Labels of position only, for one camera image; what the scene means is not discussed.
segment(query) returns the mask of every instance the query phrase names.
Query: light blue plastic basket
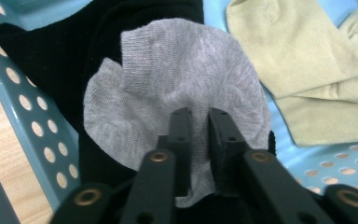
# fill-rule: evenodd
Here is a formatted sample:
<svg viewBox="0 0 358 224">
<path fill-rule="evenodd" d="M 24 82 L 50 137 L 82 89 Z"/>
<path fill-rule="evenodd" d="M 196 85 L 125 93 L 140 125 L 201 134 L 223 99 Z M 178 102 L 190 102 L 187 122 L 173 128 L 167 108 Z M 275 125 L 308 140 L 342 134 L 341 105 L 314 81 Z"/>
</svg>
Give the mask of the light blue plastic basket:
<svg viewBox="0 0 358 224">
<path fill-rule="evenodd" d="M 26 30 L 64 19 L 89 0 L 0 0 L 0 23 L 10 22 Z M 228 0 L 205 0 L 205 23 L 227 30 Z M 328 16 L 339 25 L 358 0 L 320 0 Z M 278 158 L 295 179 L 315 192 L 328 184 L 358 187 L 358 143 L 323 147 L 296 147 L 282 116 L 268 92 L 272 130 L 277 137 Z M 77 134 L 54 102 L 36 88 L 0 50 L 0 101 L 19 137 L 53 210 L 79 185 Z"/>
</svg>

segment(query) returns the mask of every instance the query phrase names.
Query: wooden surface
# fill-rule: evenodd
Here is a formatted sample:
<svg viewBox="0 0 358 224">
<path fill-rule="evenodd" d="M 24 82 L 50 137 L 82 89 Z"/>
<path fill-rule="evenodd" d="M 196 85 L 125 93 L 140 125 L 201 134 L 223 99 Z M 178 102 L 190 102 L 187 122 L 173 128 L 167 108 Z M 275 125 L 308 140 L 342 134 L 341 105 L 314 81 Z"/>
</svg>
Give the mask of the wooden surface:
<svg viewBox="0 0 358 224">
<path fill-rule="evenodd" d="M 21 223 L 48 223 L 51 208 L 1 104 L 0 181 Z"/>
</svg>

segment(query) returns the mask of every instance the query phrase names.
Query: black sock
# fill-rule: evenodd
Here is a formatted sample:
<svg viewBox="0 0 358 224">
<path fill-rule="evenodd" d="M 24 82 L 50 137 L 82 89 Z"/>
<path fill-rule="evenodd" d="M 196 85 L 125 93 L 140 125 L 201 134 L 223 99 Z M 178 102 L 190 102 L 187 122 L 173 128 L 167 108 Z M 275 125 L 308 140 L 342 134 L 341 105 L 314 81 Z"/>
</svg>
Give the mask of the black sock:
<svg viewBox="0 0 358 224">
<path fill-rule="evenodd" d="M 83 111 L 81 77 L 95 27 L 104 12 L 122 1 L 94 0 L 74 15 L 33 31 L 0 24 L 0 46 L 76 129 Z"/>
<path fill-rule="evenodd" d="M 181 18 L 203 23 L 202 0 L 128 0 L 103 17 L 89 49 L 84 82 L 97 73 L 105 57 L 121 64 L 120 35 L 151 21 Z"/>
<path fill-rule="evenodd" d="M 134 177 L 136 172 L 127 168 L 102 151 L 84 129 L 79 132 L 80 181 L 104 183 L 115 188 Z"/>
</svg>

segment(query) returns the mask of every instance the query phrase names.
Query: beige fabric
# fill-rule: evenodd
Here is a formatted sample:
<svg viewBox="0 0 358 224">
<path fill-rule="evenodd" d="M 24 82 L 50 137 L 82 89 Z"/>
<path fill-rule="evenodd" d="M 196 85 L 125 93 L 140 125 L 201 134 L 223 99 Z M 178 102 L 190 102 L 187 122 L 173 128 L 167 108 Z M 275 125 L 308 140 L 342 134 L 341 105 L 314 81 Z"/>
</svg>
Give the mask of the beige fabric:
<svg viewBox="0 0 358 224">
<path fill-rule="evenodd" d="M 358 102 L 358 46 L 316 0 L 231 0 L 227 26 L 275 98 Z"/>
<path fill-rule="evenodd" d="M 358 103 L 295 96 L 276 103 L 298 146 L 358 142 Z"/>
</svg>

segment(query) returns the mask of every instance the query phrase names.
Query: brass screw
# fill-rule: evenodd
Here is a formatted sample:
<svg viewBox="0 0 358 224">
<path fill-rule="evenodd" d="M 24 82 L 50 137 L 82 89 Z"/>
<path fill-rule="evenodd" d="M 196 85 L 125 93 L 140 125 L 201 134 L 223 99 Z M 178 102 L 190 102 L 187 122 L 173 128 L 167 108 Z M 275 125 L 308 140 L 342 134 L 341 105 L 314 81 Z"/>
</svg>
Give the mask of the brass screw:
<svg viewBox="0 0 358 224">
<path fill-rule="evenodd" d="M 92 194 L 90 198 L 84 198 L 86 194 Z M 97 202 L 101 198 L 101 191 L 98 189 L 85 189 L 75 196 L 75 204 L 86 206 Z"/>
<path fill-rule="evenodd" d="M 264 152 L 255 152 L 252 154 L 252 159 L 259 162 L 268 162 L 271 160 L 271 157 Z"/>
<path fill-rule="evenodd" d="M 353 207 L 358 207 L 358 193 L 348 189 L 341 189 L 337 192 L 338 198 Z"/>
<path fill-rule="evenodd" d="M 150 156 L 151 161 L 166 161 L 168 159 L 168 155 L 164 152 L 156 152 Z"/>
</svg>

